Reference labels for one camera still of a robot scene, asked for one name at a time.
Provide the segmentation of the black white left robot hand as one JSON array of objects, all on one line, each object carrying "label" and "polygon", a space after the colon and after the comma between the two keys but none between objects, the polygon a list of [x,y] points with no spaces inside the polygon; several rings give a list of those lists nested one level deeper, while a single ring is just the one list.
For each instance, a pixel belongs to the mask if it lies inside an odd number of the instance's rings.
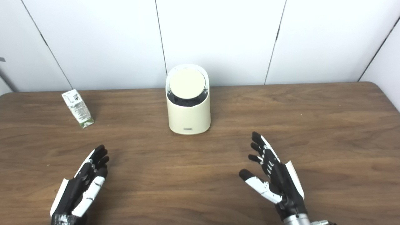
[{"label": "black white left robot hand", "polygon": [[64,178],[50,209],[51,225],[85,225],[87,211],[108,175],[108,150],[96,147],[72,179]]}]

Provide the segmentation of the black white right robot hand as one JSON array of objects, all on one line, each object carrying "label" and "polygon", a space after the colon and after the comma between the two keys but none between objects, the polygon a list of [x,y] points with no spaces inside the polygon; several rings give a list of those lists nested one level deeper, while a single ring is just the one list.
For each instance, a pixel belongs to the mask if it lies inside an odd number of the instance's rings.
[{"label": "black white right robot hand", "polygon": [[245,168],[239,171],[239,177],[273,203],[281,221],[307,219],[304,190],[292,162],[283,164],[269,142],[258,132],[252,132],[251,138],[250,146],[258,155],[248,155],[248,159],[261,166],[269,181],[262,180]]}]

